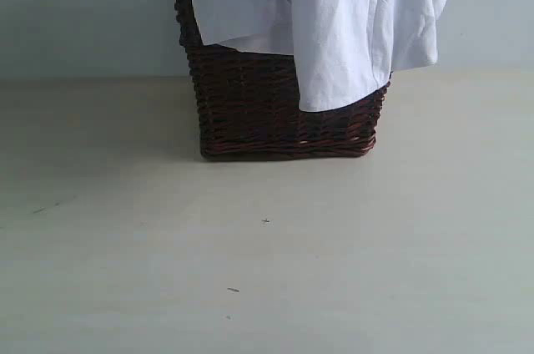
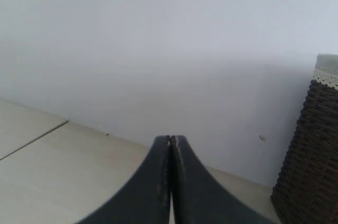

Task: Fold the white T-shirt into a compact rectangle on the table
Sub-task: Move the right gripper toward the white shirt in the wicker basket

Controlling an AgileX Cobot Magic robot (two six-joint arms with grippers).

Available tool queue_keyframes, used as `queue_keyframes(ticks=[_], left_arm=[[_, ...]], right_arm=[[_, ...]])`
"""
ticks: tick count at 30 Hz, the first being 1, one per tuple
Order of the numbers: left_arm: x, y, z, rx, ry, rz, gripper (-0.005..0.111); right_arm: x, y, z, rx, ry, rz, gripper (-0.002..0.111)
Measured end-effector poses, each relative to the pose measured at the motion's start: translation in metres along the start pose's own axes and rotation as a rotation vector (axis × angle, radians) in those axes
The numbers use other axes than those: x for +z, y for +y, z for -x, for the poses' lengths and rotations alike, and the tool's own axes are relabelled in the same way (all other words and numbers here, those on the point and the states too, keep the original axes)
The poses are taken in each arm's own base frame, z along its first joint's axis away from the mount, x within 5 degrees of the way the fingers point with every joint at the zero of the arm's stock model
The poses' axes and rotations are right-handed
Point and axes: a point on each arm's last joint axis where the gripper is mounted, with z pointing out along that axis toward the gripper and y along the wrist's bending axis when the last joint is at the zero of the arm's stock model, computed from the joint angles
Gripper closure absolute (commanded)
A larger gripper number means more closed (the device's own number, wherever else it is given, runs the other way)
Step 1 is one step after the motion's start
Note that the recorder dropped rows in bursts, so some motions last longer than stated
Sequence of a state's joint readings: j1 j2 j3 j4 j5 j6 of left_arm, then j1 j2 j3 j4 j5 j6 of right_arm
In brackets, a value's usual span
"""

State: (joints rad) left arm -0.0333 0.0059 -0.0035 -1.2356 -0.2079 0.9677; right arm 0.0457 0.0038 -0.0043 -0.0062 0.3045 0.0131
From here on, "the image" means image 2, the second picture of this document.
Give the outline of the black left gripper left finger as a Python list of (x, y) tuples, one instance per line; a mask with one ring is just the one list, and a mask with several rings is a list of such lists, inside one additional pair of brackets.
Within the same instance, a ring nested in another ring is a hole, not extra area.
[(79, 223), (169, 223), (170, 161), (170, 137), (156, 137), (132, 177)]

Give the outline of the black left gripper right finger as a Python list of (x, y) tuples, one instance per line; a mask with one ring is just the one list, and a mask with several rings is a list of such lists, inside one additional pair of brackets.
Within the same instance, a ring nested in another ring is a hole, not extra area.
[(172, 136), (171, 146), (171, 192), (176, 223), (272, 223), (217, 182), (185, 136)]

